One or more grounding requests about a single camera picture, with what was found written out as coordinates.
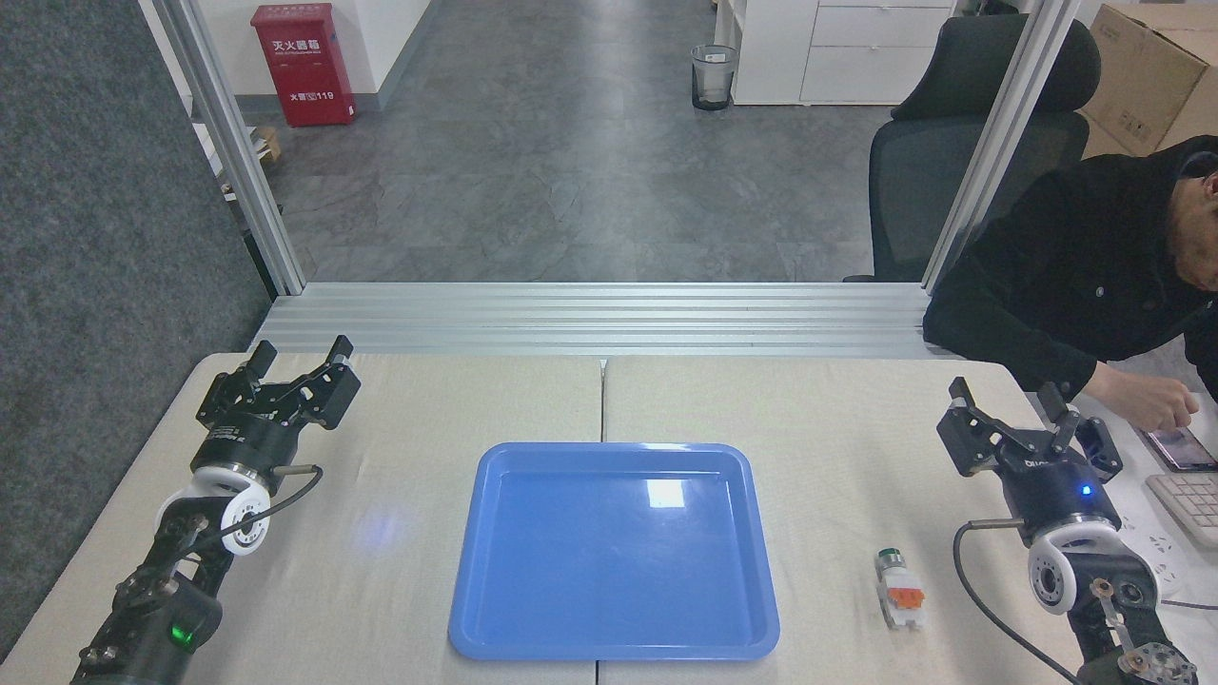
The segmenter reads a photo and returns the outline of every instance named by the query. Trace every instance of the trash can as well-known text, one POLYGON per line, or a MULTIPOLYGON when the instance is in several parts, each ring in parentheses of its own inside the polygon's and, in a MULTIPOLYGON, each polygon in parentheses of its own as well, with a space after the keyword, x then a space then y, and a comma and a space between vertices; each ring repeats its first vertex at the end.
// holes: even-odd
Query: trash can
POLYGON ((722 110, 732 100, 737 52, 727 45, 699 45, 693 54, 693 106, 722 110))
POLYGON ((356 100, 329 2, 262 5, 250 20, 289 126, 351 123, 356 100))

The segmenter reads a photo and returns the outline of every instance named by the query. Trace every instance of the black jacket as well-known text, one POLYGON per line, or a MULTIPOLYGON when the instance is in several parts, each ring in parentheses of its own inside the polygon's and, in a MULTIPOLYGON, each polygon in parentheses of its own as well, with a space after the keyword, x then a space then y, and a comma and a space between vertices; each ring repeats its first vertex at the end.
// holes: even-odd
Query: black jacket
POLYGON ((1071 399, 1096 361, 1184 334, 1218 399, 1216 295, 1180 280, 1167 254, 1172 190, 1203 135, 1147 157, 1102 155, 1039 178, 993 221, 934 293, 926 340, 1007 367, 1024 390, 1046 380, 1071 399))

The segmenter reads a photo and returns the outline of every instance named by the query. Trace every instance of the drawer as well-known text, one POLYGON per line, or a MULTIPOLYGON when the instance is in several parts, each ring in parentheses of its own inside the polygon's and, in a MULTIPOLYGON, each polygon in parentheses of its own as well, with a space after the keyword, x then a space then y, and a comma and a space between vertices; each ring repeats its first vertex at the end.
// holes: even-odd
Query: drawer
POLYGON ((803 102, 895 105, 914 90, 933 48, 812 48, 803 102))
POLYGON ((938 7, 821 7, 812 45, 933 48, 950 13, 938 7))

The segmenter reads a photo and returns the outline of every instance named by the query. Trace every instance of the green indicator light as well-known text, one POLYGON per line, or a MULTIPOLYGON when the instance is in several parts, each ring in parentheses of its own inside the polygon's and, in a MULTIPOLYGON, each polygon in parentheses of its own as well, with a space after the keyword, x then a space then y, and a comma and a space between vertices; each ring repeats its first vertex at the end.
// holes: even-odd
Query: green indicator light
POLYGON ((195 634, 190 633, 185 628, 174 625, 169 628, 169 639, 173 640, 175 645, 186 650, 188 652, 194 652, 195 634))

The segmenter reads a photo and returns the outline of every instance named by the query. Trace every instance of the keyboard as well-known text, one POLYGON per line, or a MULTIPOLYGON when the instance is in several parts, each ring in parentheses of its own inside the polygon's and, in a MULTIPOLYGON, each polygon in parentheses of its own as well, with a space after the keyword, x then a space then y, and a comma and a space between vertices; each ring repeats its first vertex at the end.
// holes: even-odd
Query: keyboard
POLYGON ((1218 473, 1151 475, 1146 485, 1199 544, 1218 547, 1218 473))

